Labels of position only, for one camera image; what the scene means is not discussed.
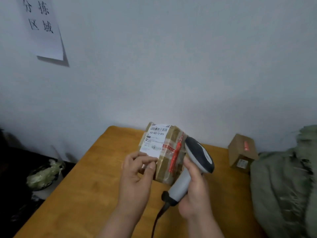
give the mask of paper sign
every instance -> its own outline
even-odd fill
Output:
[[[30,51],[37,56],[63,60],[63,46],[51,0],[17,0],[26,29]]]

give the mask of wooden table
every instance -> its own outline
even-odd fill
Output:
[[[56,190],[26,222],[15,238],[94,237],[118,199],[121,164],[138,148],[143,131],[109,127],[76,164]],[[214,216],[224,235],[265,237],[253,217],[250,178],[231,169],[228,150],[204,145],[215,163],[206,175]],[[149,203],[133,237],[150,237],[155,217],[163,205],[161,193],[169,186],[153,181]],[[186,222],[177,207],[158,221],[155,238],[188,237]]]

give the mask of package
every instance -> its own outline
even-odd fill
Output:
[[[158,158],[154,180],[172,185],[180,175],[185,156],[187,135],[174,125],[150,122],[139,144],[139,150]]]
[[[235,135],[228,146],[228,151],[230,167],[245,173],[250,171],[251,163],[259,159],[254,140],[240,134]]]

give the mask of hand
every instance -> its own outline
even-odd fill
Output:
[[[212,217],[207,181],[196,164],[187,156],[184,158],[184,166],[188,169],[192,180],[189,183],[187,195],[178,205],[180,215],[186,220]]]
[[[156,169],[157,158],[143,152],[134,152],[126,156],[122,165],[119,200],[117,210],[135,221],[140,220],[149,200],[151,183]],[[138,176],[143,164],[149,164],[142,178]]]

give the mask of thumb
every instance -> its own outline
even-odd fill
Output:
[[[184,166],[188,169],[192,181],[196,182],[202,179],[199,168],[187,156],[184,158]]]
[[[153,161],[146,167],[144,171],[142,182],[145,183],[145,185],[151,186],[155,170],[156,170],[156,163]]]

